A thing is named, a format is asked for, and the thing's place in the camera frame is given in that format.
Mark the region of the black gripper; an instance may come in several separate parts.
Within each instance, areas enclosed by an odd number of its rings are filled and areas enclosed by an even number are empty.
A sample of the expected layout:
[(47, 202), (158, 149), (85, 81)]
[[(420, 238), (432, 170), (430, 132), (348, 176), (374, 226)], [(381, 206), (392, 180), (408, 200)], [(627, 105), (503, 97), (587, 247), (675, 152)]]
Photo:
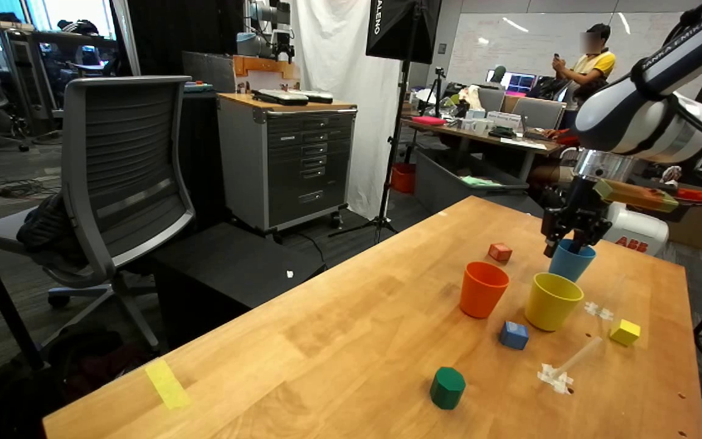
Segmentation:
[(545, 256), (553, 256), (559, 242), (572, 234), (572, 250), (598, 242), (598, 231), (609, 230), (608, 202), (594, 184), (603, 180), (603, 152), (576, 149), (560, 164), (548, 184), (551, 197), (543, 206), (541, 234), (545, 238)]

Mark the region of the white ABB robot base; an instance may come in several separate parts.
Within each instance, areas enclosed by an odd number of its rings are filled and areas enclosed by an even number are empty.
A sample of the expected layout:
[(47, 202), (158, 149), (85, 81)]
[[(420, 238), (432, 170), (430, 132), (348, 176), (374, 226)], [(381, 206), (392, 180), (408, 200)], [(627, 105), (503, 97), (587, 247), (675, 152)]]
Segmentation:
[(612, 202), (608, 209), (612, 226), (608, 242), (655, 256), (668, 242), (668, 224), (659, 216), (634, 213), (623, 202)]

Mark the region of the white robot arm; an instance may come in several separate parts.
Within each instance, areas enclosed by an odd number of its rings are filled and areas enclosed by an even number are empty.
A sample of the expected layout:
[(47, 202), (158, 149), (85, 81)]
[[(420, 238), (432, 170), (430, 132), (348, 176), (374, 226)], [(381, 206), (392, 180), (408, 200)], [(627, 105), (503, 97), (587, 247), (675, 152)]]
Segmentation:
[(664, 47), (582, 103), (576, 115), (581, 161), (560, 204), (543, 209), (545, 256), (570, 234), (572, 250), (612, 226), (600, 195), (605, 153), (679, 164), (702, 149), (702, 105), (678, 89), (702, 74), (702, 5), (679, 14)]

